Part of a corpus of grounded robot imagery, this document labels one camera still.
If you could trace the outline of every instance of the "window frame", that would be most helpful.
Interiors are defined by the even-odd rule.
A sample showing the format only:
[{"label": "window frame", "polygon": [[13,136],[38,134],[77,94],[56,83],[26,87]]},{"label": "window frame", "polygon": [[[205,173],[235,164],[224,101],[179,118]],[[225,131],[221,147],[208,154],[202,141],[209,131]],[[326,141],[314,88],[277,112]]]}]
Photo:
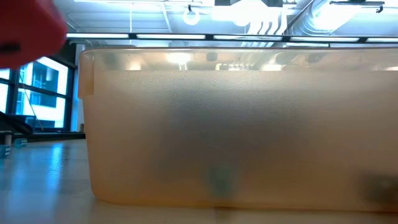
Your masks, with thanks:
[{"label": "window frame", "polygon": [[31,85],[22,84],[19,82],[20,77],[20,69],[19,67],[16,70],[10,69],[9,79],[0,78],[0,83],[8,85],[8,95],[7,95],[7,103],[6,103],[6,114],[15,114],[17,108],[17,97],[18,97],[18,89],[26,89],[32,90],[37,93],[46,94],[49,96],[56,96],[65,99],[65,111],[63,114],[63,128],[42,128],[35,127],[35,132],[60,132],[60,131],[70,131],[71,127],[71,117],[72,117],[72,102],[73,102],[73,87],[74,87],[74,76],[76,66],[72,66],[70,63],[65,63],[60,60],[57,60],[54,57],[47,58],[58,62],[68,68],[68,78],[67,78],[67,94],[63,95],[57,92],[52,92],[50,90],[46,90],[43,88],[37,88]]}]

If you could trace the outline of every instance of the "plastic storage container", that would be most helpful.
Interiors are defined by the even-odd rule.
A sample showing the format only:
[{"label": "plastic storage container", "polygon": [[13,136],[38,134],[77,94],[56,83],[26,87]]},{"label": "plastic storage container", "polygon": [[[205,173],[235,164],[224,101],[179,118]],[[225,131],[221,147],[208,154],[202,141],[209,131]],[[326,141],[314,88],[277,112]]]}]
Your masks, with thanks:
[{"label": "plastic storage container", "polygon": [[80,55],[94,194],[116,203],[398,212],[397,49]]}]

